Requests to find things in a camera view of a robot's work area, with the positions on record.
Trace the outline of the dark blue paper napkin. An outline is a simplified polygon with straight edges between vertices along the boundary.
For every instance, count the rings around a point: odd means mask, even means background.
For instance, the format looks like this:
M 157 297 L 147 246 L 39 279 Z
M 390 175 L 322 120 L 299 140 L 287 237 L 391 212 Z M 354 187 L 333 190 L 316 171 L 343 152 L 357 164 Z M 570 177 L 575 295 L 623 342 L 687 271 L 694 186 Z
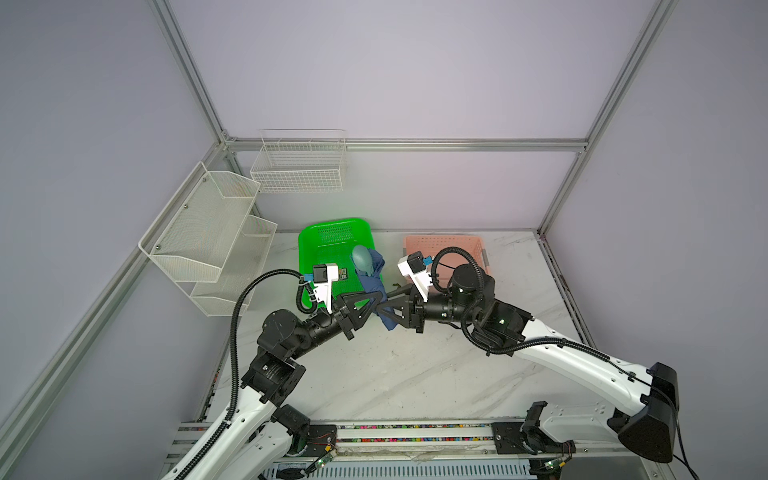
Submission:
M 385 301 L 387 299 L 387 294 L 386 294 L 383 281 L 381 279 L 381 273 L 385 266 L 385 260 L 382 257 L 382 255 L 379 254 L 375 249 L 373 248 L 368 248 L 368 249 L 373 257 L 373 262 L 374 262 L 373 274 L 368 276 L 364 272 L 357 270 L 354 265 L 355 272 L 361 286 L 363 287 L 363 290 L 366 293 L 379 292 L 382 294 L 382 300 Z

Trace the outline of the green plastic basket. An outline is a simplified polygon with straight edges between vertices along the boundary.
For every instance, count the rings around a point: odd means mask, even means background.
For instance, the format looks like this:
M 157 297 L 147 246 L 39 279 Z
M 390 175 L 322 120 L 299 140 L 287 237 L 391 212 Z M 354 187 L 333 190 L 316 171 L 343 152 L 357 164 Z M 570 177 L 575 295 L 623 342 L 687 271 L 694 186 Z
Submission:
M 363 219 L 351 218 L 309 226 L 298 237 L 299 272 L 311 274 L 314 265 L 336 264 L 339 270 L 347 271 L 347 279 L 333 282 L 333 296 L 361 292 L 363 287 L 352 260 L 352 251 L 357 245 L 375 247 L 371 227 Z

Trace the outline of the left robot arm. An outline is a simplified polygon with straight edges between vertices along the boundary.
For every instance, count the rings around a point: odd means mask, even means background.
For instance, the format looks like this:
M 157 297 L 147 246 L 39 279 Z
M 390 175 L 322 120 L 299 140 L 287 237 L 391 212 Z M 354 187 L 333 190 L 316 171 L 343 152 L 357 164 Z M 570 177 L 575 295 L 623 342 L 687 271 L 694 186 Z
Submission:
M 261 467 L 287 453 L 309 428 L 308 417 L 285 403 L 306 372 L 297 359 L 337 335 L 352 339 L 382 300 L 379 292 L 343 294 L 329 311 L 318 309 L 305 320 L 286 309 L 270 313 L 247 371 L 232 369 L 228 406 L 165 477 L 246 479 L 260 471 L 247 465 L 245 451 L 255 451 Z

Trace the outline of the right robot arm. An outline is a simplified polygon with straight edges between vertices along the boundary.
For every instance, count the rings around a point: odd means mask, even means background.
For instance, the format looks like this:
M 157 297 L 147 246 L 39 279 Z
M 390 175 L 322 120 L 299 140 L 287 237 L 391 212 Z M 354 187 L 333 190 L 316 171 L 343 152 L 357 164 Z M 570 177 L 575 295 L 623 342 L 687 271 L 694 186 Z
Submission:
M 559 333 L 497 299 L 495 281 L 482 268 L 460 265 L 447 285 L 426 291 L 412 282 L 388 293 L 377 312 L 416 332 L 428 321 L 456 327 L 488 356 L 542 365 L 599 396 L 597 406 L 574 411 L 534 402 L 519 428 L 520 447 L 530 454 L 570 452 L 578 442 L 603 441 L 657 463 L 675 457 L 679 395 L 672 367 L 626 362 Z

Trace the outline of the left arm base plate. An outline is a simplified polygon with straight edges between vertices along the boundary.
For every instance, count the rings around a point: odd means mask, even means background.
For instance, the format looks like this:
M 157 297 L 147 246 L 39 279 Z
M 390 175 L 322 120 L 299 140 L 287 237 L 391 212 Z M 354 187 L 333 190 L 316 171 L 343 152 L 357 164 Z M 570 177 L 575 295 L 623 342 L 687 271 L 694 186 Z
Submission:
M 292 438 L 289 457 L 320 457 L 333 450 L 338 438 L 334 424 L 313 424 Z

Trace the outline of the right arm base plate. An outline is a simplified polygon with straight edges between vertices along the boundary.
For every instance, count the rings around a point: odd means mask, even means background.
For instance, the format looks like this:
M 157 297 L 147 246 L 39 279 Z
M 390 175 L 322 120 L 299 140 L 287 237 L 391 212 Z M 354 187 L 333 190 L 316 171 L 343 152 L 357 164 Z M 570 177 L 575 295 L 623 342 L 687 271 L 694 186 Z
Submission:
M 495 422 L 491 424 L 491 430 L 496 453 L 500 455 L 563 454 L 569 456 L 576 451 L 572 440 L 556 441 L 545 434 L 538 424 L 531 422 Z

